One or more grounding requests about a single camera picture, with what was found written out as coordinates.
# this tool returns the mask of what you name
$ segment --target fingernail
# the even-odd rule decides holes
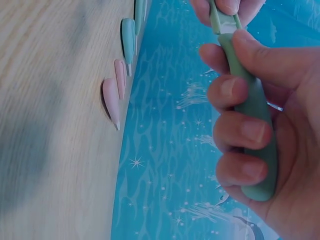
[[[246,30],[244,29],[238,29],[234,33],[234,37],[242,42],[243,44],[248,44],[248,47],[255,47],[253,46],[254,43],[259,45],[259,42]]]
[[[232,96],[232,90],[234,88],[236,78],[228,79],[224,81],[221,85],[221,92],[224,96],[231,97]]]
[[[265,133],[266,125],[261,121],[245,121],[241,132],[248,139],[260,143]]]
[[[226,8],[230,9],[232,14],[236,14],[239,11],[240,1],[238,0],[225,0],[224,5]]]
[[[255,179],[261,175],[263,170],[264,165],[260,162],[247,162],[242,166],[242,172]]]

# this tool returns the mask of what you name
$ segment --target hand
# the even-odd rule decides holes
[[[266,0],[215,0],[216,6],[223,13],[234,15],[238,12],[243,27],[254,19],[265,2]],[[199,20],[211,26],[208,0],[190,0],[190,3]]]
[[[264,121],[232,111],[248,96],[244,79],[229,75],[223,50],[203,45],[202,60],[221,74],[208,89],[211,104],[221,112],[213,129],[223,153],[216,167],[222,187],[257,213],[288,240],[320,239],[320,48],[267,48],[245,30],[233,36],[237,57],[262,81],[270,107],[278,147],[278,181],[274,197],[266,202],[247,198],[239,186],[261,182],[267,165],[240,153],[239,148],[260,149],[272,135]]]

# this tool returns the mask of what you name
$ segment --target starfish print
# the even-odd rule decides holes
[[[180,217],[177,217],[176,219],[174,219],[174,221],[175,221],[175,223],[176,223],[177,225],[179,225],[179,224],[181,224],[181,223],[184,222],[183,219],[180,218]]]
[[[143,163],[143,161],[140,161],[141,157],[139,159],[137,159],[136,157],[134,158],[134,160],[129,159],[131,161],[131,165],[132,169],[136,166],[139,169],[139,166],[144,167],[141,163]]]
[[[202,124],[202,121],[200,121],[200,119],[198,119],[197,121],[194,122],[198,127],[200,124]]]

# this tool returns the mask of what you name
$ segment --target finger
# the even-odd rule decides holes
[[[268,166],[257,157],[227,152],[219,159],[215,172],[222,187],[250,186],[265,179]]]
[[[204,44],[199,49],[202,61],[218,74],[229,73],[229,65],[224,50],[212,43]]]
[[[315,70],[320,48],[268,48],[240,29],[233,46],[243,66],[266,83],[296,90]]]
[[[216,44],[204,44],[199,49],[202,61],[218,74],[230,72],[227,58],[223,49]],[[285,87],[275,86],[268,82],[262,82],[267,100],[279,107],[283,107],[292,91]]]
[[[191,0],[191,5],[201,23],[210,27],[210,5],[207,0]]]
[[[238,15],[243,27],[247,26],[258,14],[266,0],[241,0]]]
[[[223,112],[213,128],[214,142],[223,153],[232,147],[262,149],[272,135],[272,127],[267,122],[236,111]]]
[[[209,102],[217,109],[227,109],[243,103],[248,97],[248,85],[242,78],[222,75],[207,91]]]

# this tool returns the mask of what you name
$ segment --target mint green false nail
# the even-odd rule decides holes
[[[135,55],[138,54],[138,36],[140,33],[144,17],[145,0],[135,0],[134,4],[134,22],[135,22]]]
[[[121,22],[121,40],[122,40],[122,49],[124,55],[124,61],[127,64],[128,75],[132,76],[132,67],[134,54],[135,54],[135,33],[136,33],[136,24],[135,21],[131,18],[124,18]]]
[[[234,16],[225,15],[217,9],[215,0],[209,0],[209,3],[211,26],[214,34],[218,35],[218,42],[225,52],[230,73],[245,79],[249,87],[247,100],[237,105],[234,110],[244,115],[264,120],[270,126],[273,126],[261,81],[242,66],[232,44],[234,31],[241,28],[238,14]],[[242,186],[241,190],[252,200],[268,201],[275,194],[278,177],[278,154],[275,135],[273,134],[271,142],[265,148],[259,150],[245,148],[244,153],[262,159],[268,166],[268,174],[261,183]]]

